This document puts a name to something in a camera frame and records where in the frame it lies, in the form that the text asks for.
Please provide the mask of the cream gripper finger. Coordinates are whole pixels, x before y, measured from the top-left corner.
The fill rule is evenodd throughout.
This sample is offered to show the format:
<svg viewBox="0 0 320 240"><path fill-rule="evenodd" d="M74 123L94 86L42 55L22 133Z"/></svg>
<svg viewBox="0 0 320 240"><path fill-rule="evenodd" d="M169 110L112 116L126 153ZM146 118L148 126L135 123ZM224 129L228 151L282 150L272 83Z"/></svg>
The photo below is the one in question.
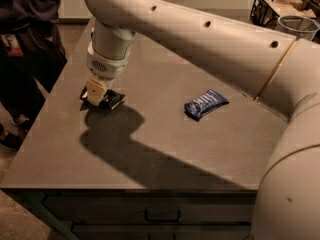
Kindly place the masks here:
<svg viewBox="0 0 320 240"><path fill-rule="evenodd" d="M88 101L92 105L98 106L107 92L109 85L109 81L97 76L91 76L88 78L86 82Z"/></svg>

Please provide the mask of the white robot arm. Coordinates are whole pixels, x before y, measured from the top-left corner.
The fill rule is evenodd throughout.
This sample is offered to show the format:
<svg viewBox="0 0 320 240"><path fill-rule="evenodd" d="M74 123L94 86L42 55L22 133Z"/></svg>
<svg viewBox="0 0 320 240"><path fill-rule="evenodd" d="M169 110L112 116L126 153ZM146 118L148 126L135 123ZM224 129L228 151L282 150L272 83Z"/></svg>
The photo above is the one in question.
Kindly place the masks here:
<svg viewBox="0 0 320 240"><path fill-rule="evenodd" d="M143 34L283 116L250 240L320 240L320 46L163 0L85 0L96 19L87 97L99 105Z"/></svg>

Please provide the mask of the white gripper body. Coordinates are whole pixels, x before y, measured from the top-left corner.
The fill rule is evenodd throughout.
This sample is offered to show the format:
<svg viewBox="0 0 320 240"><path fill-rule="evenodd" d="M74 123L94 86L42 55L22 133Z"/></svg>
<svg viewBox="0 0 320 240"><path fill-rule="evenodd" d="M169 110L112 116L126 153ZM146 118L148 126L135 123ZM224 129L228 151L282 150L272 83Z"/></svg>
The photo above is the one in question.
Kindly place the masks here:
<svg viewBox="0 0 320 240"><path fill-rule="evenodd" d="M87 50L87 67L96 76L113 80L126 68L139 34L96 20Z"/></svg>

